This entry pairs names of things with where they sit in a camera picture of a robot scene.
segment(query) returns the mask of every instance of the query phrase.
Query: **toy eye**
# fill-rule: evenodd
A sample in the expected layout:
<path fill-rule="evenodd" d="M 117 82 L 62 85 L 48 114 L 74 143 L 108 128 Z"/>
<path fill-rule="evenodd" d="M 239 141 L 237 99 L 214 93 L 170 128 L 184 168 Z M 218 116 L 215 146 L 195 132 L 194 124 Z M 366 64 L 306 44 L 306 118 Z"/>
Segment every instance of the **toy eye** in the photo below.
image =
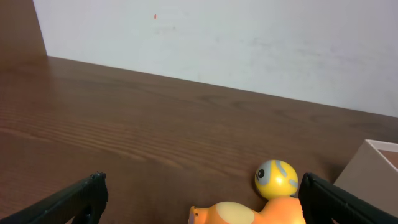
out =
<path fill-rule="evenodd" d="M 271 161 L 267 161 L 258 168 L 256 178 L 260 185 L 267 185 L 271 177 Z"/>

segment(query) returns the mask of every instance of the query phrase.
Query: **orange toy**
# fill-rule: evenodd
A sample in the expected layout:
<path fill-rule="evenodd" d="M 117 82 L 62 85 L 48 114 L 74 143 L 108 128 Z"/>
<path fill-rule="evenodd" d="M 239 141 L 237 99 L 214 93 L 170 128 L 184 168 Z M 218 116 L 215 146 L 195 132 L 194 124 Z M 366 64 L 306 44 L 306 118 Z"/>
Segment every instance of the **orange toy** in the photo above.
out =
<path fill-rule="evenodd" d="M 305 224 L 305 220 L 300 201 L 281 196 L 270 200 L 261 212 L 235 202 L 191 207 L 188 224 Z"/>

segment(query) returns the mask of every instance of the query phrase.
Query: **rubber duck toy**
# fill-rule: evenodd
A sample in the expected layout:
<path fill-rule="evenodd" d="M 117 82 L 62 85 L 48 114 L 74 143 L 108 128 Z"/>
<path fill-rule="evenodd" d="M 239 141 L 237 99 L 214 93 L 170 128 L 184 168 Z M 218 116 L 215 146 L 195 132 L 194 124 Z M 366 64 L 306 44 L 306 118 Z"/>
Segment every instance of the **rubber duck toy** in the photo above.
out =
<path fill-rule="evenodd" d="M 300 201 L 291 197 L 299 186 L 292 166 L 269 160 L 260 165 L 254 181 L 258 192 L 269 200 L 261 212 L 235 202 L 210 208 L 192 206 L 188 224 L 305 224 Z"/>
<path fill-rule="evenodd" d="M 297 198 L 280 196 L 270 200 L 261 212 L 236 202 L 191 207 L 188 224 L 305 224 L 305 220 Z"/>
<path fill-rule="evenodd" d="M 299 178 L 293 167 L 275 159 L 260 165 L 254 182 L 258 192 L 268 200 L 278 196 L 293 196 L 299 187 Z"/>

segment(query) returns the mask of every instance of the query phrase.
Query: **wooden table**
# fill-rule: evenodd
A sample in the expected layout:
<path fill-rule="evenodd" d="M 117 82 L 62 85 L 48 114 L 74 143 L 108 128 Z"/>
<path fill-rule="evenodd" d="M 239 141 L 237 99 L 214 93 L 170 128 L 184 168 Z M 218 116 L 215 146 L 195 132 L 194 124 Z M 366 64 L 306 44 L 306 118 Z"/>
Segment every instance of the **wooden table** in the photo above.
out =
<path fill-rule="evenodd" d="M 53 57 L 0 73 L 0 218 L 107 174 L 102 223 L 186 223 L 191 205 L 259 210 L 257 166 L 333 181 L 398 118 Z"/>

